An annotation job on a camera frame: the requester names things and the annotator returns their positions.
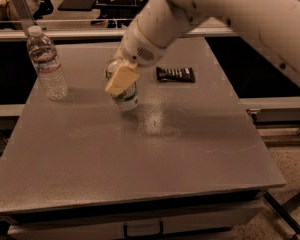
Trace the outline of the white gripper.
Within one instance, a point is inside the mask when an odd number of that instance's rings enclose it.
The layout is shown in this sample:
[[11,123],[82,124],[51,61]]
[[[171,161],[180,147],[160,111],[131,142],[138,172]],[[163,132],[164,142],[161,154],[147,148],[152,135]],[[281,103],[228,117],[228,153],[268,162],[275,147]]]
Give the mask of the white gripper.
[[[116,56],[137,63],[139,66],[151,66],[160,60],[167,49],[164,21],[158,17],[136,17],[126,29]],[[109,80],[105,91],[118,96],[127,90],[140,76],[133,65],[109,64],[106,67]]]

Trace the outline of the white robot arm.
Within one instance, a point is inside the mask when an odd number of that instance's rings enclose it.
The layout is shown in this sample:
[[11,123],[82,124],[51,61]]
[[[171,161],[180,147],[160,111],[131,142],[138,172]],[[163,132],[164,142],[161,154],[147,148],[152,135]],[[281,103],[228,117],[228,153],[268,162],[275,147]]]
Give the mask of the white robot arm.
[[105,91],[119,95],[155,64],[179,37],[211,17],[236,34],[300,87],[300,1],[149,0],[126,29],[114,55],[119,69]]

